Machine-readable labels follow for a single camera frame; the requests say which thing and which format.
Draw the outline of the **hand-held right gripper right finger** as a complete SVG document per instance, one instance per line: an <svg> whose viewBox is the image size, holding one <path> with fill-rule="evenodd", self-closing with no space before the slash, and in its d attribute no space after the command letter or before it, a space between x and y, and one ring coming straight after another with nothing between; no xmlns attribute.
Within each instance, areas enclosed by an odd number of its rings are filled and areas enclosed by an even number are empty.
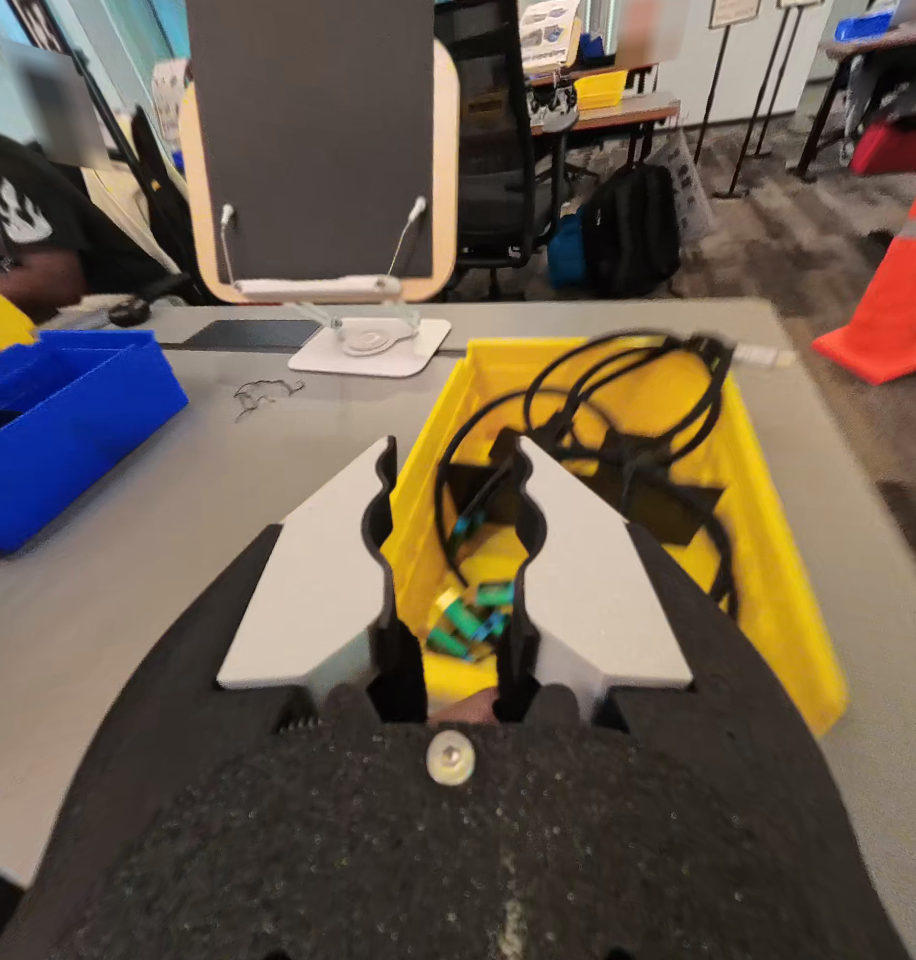
<svg viewBox="0 0 916 960"><path fill-rule="evenodd" d="M561 686L591 721L612 689L694 680L625 518L530 438L514 443L514 532L526 556L497 651L498 715L524 718Z"/></svg>

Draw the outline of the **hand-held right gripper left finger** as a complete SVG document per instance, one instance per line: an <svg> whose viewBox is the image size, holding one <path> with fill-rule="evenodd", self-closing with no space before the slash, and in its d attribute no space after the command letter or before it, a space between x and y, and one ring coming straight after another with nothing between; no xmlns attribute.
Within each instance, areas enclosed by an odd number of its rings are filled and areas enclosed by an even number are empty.
<svg viewBox="0 0 916 960"><path fill-rule="evenodd" d="M380 438L284 518L219 668L222 689L297 688L320 708L347 684L384 721L427 720L420 642L382 553L397 467L396 438Z"/></svg>

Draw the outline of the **yellow plastic bin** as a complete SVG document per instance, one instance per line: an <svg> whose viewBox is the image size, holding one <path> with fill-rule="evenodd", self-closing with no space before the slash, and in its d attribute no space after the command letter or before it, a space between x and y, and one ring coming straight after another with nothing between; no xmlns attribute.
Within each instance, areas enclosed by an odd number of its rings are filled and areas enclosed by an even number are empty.
<svg viewBox="0 0 916 960"><path fill-rule="evenodd" d="M741 348L712 334L630 330L595 338L469 341L391 494L383 552L399 616L420 639L443 635L442 601L473 606L480 585L510 582L526 553L514 526L455 522L444 473L485 464L510 426L574 476L610 463L668 471L723 490L688 546L662 548L731 618L783 684L813 734L844 714L846 684L808 572L731 373Z"/></svg>
<svg viewBox="0 0 916 960"><path fill-rule="evenodd" d="M14 346L34 346L38 339L32 319L0 294L0 353Z"/></svg>

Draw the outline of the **black bin divider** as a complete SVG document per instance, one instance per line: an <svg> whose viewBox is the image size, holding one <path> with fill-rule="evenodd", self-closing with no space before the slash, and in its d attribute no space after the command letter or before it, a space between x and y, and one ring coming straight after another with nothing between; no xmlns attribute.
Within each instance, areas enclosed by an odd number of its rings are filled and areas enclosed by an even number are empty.
<svg viewBox="0 0 916 960"><path fill-rule="evenodd" d="M455 540L476 523L516 525L521 498L510 476L512 455L521 432L502 427L488 450L485 463L453 460L444 468L443 489L450 496L456 521ZM663 545L689 546L716 518L716 506L724 490L719 486L677 484L658 468L655 475L635 471L630 478L620 465L585 462L590 471L576 473L581 483L628 521L638 524Z"/></svg>

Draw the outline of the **blue plastic bin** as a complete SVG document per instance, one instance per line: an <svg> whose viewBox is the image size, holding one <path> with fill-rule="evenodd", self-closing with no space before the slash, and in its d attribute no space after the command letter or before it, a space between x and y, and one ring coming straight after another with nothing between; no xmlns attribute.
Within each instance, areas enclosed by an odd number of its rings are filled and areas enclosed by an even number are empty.
<svg viewBox="0 0 916 960"><path fill-rule="evenodd" d="M149 330L44 330L0 351L0 554L188 405Z"/></svg>

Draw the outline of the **blue bag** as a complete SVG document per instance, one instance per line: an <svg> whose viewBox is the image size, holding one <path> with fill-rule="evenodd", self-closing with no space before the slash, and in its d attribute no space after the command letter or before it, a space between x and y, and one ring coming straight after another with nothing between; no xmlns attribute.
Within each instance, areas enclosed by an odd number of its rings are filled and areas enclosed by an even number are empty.
<svg viewBox="0 0 916 960"><path fill-rule="evenodd" d="M547 280L555 290L583 287L587 279L581 212L563 215L546 246Z"/></svg>

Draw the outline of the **black backpack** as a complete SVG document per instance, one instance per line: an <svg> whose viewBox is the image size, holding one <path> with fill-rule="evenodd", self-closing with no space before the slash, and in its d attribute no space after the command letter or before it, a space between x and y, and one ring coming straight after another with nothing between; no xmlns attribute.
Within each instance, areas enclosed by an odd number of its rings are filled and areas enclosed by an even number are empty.
<svg viewBox="0 0 916 960"><path fill-rule="evenodd" d="M580 213L585 283L604 299L640 299L681 266L673 180L664 166L641 163L600 183Z"/></svg>

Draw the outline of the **orange traffic cone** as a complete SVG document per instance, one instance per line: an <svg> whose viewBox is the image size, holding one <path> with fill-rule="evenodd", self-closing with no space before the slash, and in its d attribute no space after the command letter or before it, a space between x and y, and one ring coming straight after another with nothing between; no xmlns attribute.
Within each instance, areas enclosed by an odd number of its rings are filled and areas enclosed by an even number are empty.
<svg viewBox="0 0 916 960"><path fill-rule="evenodd" d="M851 320L812 349L873 386L916 374L916 198Z"/></svg>

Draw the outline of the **wooden-framed black panel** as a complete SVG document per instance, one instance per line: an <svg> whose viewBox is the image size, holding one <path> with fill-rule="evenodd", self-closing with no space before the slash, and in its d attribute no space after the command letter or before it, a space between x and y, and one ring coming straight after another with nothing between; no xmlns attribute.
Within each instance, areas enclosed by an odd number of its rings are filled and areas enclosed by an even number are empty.
<svg viewBox="0 0 916 960"><path fill-rule="evenodd" d="M230 304L421 303L456 262L460 84L430 1L189 1L179 130Z"/></svg>

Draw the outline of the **black office chair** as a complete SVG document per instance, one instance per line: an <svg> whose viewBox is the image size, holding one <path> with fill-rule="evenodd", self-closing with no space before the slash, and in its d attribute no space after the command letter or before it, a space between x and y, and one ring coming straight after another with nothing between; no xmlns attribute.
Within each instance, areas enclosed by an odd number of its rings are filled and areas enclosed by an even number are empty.
<svg viewBox="0 0 916 960"><path fill-rule="evenodd" d="M499 271L526 266L557 232L564 136L552 136L550 179L540 181L516 2L437 2L434 27L460 86L457 252L439 298L458 300L461 282L481 270L488 299L506 299Z"/></svg>

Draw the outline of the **small yellow bin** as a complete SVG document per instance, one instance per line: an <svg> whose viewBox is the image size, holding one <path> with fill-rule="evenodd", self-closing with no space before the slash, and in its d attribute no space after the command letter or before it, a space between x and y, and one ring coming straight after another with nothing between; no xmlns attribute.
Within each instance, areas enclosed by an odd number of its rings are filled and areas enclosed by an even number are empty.
<svg viewBox="0 0 916 960"><path fill-rule="evenodd" d="M623 100L628 83L627 70L608 70L588 74L574 80L574 91L579 114L610 112Z"/></svg>

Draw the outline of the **red plastic bin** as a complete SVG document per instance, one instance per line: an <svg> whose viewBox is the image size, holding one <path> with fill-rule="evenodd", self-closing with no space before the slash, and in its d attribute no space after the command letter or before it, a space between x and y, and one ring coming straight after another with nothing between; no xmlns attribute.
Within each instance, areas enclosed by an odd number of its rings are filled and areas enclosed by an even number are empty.
<svg viewBox="0 0 916 960"><path fill-rule="evenodd" d="M848 162L858 176L916 174L916 116L872 123Z"/></svg>

